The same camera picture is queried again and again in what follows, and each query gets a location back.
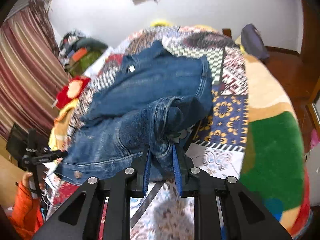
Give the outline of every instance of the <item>jacket button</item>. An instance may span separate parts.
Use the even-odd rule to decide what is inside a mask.
[[[131,66],[129,67],[129,71],[130,71],[130,72],[134,72],[134,70],[135,70],[135,67],[131,65]]]
[[[82,173],[79,172],[79,171],[75,171],[73,174],[74,174],[74,176],[75,176],[77,179],[79,179],[79,178],[82,177]]]

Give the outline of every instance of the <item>denim jacket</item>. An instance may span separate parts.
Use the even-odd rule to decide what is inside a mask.
[[[141,156],[148,143],[150,179],[173,176],[169,135],[207,116],[211,82],[206,57],[175,57],[159,41],[125,56],[114,84],[93,96],[82,116],[86,125],[75,133],[55,172],[76,185],[90,176],[110,178]]]

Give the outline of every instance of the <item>bed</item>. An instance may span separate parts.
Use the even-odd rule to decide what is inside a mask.
[[[211,176],[235,176],[252,192],[293,238],[311,220],[303,142],[292,104],[262,62],[227,36],[207,26],[149,27],[130,35],[106,59],[99,76],[79,98],[71,117],[65,147],[83,125],[92,95],[121,64],[119,55],[135,54],[160,40],[176,57],[206,55],[212,73],[212,110],[197,125],[172,135],[192,140],[187,156]],[[61,181],[48,217],[78,188]],[[104,207],[106,212],[108,200]],[[144,199],[131,199],[131,239],[193,239],[193,198],[181,199],[174,180],[150,182]],[[224,231],[222,215],[220,225]]]

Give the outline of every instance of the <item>blue gripper pad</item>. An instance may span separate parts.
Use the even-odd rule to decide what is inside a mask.
[[[179,195],[182,196],[182,177],[181,177],[181,171],[178,161],[178,156],[176,152],[176,147],[173,145],[172,147],[172,157],[173,157],[173,170],[174,170],[174,179],[176,182],[177,190],[179,192]]]
[[[146,166],[143,173],[143,190],[142,191],[144,196],[146,196],[148,192],[150,170],[151,170],[151,153],[150,153],[150,149],[148,149]]]

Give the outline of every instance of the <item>orange garment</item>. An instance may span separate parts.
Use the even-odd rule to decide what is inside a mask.
[[[30,240],[35,233],[38,209],[39,198],[33,199],[30,191],[21,181],[18,185],[12,216],[8,219],[23,240]]]

